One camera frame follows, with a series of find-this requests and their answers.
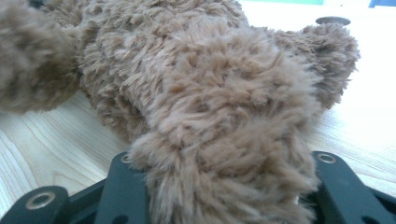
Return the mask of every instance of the wood grain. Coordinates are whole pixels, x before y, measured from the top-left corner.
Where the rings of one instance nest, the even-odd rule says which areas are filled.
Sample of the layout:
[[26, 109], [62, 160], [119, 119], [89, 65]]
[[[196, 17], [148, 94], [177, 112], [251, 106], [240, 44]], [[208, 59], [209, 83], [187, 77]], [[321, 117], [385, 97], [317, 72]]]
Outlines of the wood grain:
[[[396, 197], [396, 9], [242, 5], [255, 26], [299, 30], [322, 16], [352, 20], [359, 72], [343, 102], [318, 120], [306, 141], [312, 150], [341, 156], [366, 185]], [[32, 189], [58, 185], [73, 194], [100, 181], [127, 148], [81, 93], [47, 113], [0, 114], [0, 217]]]

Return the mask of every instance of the plush toy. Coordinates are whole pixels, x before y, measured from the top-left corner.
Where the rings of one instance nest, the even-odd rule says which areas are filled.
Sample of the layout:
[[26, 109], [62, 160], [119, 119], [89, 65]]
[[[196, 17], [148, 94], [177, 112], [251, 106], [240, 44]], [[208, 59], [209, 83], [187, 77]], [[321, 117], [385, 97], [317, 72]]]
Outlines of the plush toy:
[[153, 223], [313, 220], [303, 135], [360, 57], [341, 24], [251, 27], [231, 0], [0, 4], [0, 109], [85, 92], [147, 172]]

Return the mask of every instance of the teddy bear body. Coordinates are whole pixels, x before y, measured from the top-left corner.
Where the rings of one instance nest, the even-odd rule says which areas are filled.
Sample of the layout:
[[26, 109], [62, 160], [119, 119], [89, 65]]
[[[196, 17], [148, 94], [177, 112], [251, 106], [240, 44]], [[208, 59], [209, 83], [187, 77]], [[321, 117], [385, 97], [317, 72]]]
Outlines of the teddy bear body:
[[254, 28], [236, 1], [1, 2], [1, 109], [84, 91], [147, 172], [153, 223], [311, 222], [302, 136], [359, 58], [340, 24]]

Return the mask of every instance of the wooden table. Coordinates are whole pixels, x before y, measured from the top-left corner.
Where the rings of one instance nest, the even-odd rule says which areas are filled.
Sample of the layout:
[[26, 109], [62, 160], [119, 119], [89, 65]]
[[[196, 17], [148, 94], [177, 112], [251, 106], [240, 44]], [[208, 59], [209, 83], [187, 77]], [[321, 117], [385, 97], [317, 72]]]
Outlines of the wooden table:
[[[251, 25], [299, 30], [344, 16], [360, 43], [359, 72], [343, 102], [306, 137], [341, 156], [368, 186], [396, 197], [396, 7], [370, 9], [242, 2]], [[106, 177], [128, 146], [103, 127], [81, 93], [48, 113], [0, 114], [0, 217], [24, 193], [47, 185], [76, 193]]]

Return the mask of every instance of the teddy bear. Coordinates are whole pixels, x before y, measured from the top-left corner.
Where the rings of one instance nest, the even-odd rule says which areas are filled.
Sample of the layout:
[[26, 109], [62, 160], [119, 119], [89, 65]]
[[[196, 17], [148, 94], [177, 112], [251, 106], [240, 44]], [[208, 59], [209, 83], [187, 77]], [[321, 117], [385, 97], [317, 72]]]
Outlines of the teddy bear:
[[360, 57], [342, 24], [252, 27], [234, 0], [0, 0], [0, 109], [77, 91], [130, 143], [152, 223], [311, 223], [304, 141]]

